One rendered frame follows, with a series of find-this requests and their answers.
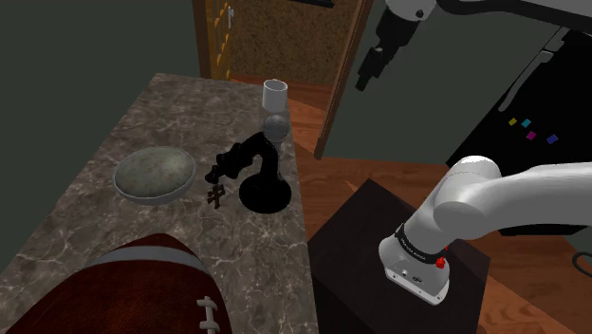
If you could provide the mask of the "white cup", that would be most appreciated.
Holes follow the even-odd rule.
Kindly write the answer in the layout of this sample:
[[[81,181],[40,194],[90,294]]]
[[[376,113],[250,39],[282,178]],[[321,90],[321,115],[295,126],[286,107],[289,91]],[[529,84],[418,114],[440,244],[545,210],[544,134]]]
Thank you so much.
[[[277,79],[265,80],[263,83],[262,107],[274,114],[282,113],[287,104],[288,85]]]

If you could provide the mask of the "grey stone bowl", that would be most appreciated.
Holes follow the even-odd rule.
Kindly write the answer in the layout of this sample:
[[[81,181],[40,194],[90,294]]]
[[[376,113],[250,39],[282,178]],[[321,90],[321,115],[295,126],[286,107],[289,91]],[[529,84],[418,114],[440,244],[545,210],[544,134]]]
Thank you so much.
[[[116,167],[112,182],[125,199],[157,206],[181,198],[191,187],[196,163],[182,149],[147,147],[125,157]]]

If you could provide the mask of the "grey ball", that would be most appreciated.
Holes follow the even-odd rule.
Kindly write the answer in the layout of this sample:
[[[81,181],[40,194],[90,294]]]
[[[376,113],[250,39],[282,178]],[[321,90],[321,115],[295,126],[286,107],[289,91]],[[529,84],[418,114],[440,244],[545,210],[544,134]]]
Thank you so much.
[[[271,142],[282,142],[288,135],[289,121],[278,114],[268,116],[263,123],[263,133]]]

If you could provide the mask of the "dark robot stand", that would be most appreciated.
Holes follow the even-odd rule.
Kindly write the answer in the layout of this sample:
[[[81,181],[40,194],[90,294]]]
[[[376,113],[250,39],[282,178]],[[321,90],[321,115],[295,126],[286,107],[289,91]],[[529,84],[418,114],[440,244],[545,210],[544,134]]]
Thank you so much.
[[[379,242],[413,212],[367,179],[309,240],[320,334],[477,334],[490,259],[467,242],[449,246],[451,284],[438,306],[386,277]]]

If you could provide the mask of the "black microscope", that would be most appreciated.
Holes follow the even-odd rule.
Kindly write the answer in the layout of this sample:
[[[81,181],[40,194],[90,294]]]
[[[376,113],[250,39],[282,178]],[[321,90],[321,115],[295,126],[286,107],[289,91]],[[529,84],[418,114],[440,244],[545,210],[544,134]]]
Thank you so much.
[[[263,132],[236,142],[230,151],[218,154],[205,180],[214,185],[220,184],[222,176],[237,179],[243,169],[252,165],[255,156],[262,160],[260,171],[241,183],[239,199],[255,213],[278,213],[289,204],[291,188],[281,176],[279,153]]]

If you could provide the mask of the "small dark cross figure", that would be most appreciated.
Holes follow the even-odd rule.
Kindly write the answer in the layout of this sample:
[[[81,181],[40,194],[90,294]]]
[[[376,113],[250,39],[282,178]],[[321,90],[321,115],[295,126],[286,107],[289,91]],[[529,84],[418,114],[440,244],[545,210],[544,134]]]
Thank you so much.
[[[220,207],[220,199],[225,194],[226,192],[223,184],[214,184],[208,191],[207,203],[213,204],[213,207],[217,210]]]

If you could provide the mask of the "brown american football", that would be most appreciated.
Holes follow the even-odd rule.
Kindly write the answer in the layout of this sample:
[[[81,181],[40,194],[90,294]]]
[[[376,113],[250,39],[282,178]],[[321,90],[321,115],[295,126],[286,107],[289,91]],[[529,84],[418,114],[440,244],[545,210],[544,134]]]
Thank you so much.
[[[111,250],[62,281],[6,334],[232,334],[204,263],[166,233]]]

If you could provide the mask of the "black refrigerator with magnets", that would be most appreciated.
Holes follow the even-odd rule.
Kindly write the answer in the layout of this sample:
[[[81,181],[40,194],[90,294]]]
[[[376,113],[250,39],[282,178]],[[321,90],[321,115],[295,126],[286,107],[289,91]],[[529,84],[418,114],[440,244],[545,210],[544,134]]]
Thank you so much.
[[[558,29],[446,164],[467,156],[503,176],[592,161],[592,36]]]

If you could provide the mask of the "yellow panelled door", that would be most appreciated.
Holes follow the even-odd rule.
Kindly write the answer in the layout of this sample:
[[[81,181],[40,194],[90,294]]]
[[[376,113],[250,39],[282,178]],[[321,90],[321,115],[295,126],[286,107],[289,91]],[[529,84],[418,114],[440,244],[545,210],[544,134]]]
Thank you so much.
[[[228,81],[231,76],[230,37],[234,8],[230,0],[204,0],[210,76]]]

